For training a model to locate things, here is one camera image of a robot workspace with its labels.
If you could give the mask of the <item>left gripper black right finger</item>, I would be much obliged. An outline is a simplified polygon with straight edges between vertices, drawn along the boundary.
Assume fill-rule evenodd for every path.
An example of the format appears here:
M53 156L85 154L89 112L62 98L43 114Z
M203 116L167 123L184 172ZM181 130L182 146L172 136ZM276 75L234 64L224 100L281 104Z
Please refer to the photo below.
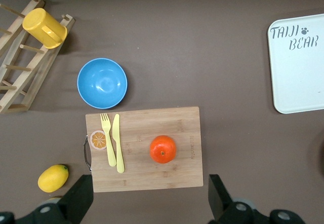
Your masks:
M257 199L232 196L218 174L209 176L208 224L324 224L324 174L265 174L234 178Z

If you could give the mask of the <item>yellow plastic knife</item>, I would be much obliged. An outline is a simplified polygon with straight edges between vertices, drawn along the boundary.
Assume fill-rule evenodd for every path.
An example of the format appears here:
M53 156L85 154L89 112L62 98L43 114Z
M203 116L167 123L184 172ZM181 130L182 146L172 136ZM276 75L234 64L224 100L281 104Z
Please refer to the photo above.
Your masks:
M113 140L116 143L116 167L118 173L124 173L125 171L125 164L124 164L124 158L122 153L122 145L120 140L120 115L115 114L113 119L113 125L112 125L112 137Z

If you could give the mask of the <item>wooden peg rack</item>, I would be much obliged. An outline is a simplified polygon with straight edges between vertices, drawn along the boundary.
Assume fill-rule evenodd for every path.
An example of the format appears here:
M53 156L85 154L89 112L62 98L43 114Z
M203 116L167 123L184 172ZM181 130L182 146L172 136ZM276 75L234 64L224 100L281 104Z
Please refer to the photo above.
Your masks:
M0 114L29 110L61 50L62 46L47 49L26 45L29 33L22 27L23 18L44 5L44 0L31 0L18 12L0 4L17 15L9 28L0 28Z

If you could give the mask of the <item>orange fruit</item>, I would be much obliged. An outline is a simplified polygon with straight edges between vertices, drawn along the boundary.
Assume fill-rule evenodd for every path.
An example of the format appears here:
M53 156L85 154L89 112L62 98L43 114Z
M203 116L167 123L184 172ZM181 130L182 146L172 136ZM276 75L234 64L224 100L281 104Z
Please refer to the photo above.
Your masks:
M175 141L167 135L157 136L150 144L150 157L157 163L166 164L174 160L176 153Z

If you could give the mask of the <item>blue bowl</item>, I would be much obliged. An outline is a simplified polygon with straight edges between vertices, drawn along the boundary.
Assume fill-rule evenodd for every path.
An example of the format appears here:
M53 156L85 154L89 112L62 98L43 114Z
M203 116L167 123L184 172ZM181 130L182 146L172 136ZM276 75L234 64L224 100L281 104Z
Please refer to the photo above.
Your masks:
M77 76L77 89L82 100L97 109L109 109L125 97L128 79L124 69L108 58L87 62Z

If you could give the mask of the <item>yellow lemon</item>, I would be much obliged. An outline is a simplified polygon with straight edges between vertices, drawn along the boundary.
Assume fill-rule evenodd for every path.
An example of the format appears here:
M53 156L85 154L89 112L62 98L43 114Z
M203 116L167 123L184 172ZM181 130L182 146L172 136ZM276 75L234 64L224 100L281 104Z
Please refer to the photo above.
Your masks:
M40 175L37 184L42 191L52 193L66 183L68 176L67 166L60 164L53 165Z

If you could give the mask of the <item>wooden cutting board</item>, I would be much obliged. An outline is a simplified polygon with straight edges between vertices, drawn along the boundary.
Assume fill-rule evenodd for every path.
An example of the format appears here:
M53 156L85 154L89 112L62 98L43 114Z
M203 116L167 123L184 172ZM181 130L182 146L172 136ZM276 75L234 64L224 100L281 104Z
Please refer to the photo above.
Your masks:
M188 188L203 185L199 107L120 111L125 172L108 164L106 150L90 146L94 192ZM174 160L159 164L149 154L154 138L174 139Z

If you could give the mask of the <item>cream tray with bear print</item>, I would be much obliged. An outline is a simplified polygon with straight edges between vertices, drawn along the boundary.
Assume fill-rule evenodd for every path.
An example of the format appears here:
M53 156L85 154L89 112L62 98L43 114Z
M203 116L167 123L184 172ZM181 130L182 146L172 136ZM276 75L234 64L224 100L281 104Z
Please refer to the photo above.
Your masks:
M276 20L267 36L275 109L324 109L324 14Z

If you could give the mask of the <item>yellow plastic fork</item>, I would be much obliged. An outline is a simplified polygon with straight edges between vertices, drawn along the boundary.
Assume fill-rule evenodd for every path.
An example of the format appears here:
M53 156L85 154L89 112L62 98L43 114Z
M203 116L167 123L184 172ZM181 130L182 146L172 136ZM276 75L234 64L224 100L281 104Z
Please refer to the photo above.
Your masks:
M107 149L108 163L109 163L109 166L114 167L114 166L116 166L116 156L115 156L113 145L112 145L111 138L110 138L111 123L110 123L107 113L101 113L100 119L101 119L101 126L105 133L105 138L106 138L106 149Z

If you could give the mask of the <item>yellow mug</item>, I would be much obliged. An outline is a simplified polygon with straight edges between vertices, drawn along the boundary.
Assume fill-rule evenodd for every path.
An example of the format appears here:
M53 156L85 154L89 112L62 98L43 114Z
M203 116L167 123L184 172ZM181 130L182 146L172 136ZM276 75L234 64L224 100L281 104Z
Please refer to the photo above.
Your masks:
M60 46L68 35L67 28L43 8L36 8L29 12L24 17L22 26L47 49Z

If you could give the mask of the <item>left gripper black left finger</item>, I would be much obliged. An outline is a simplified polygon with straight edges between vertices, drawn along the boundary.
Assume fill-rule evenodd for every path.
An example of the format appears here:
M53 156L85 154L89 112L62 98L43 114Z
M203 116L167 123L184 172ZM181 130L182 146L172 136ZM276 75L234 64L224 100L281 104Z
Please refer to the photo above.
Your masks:
M80 224L93 198L92 176L82 175L64 196L48 199L22 218L0 212L0 224Z

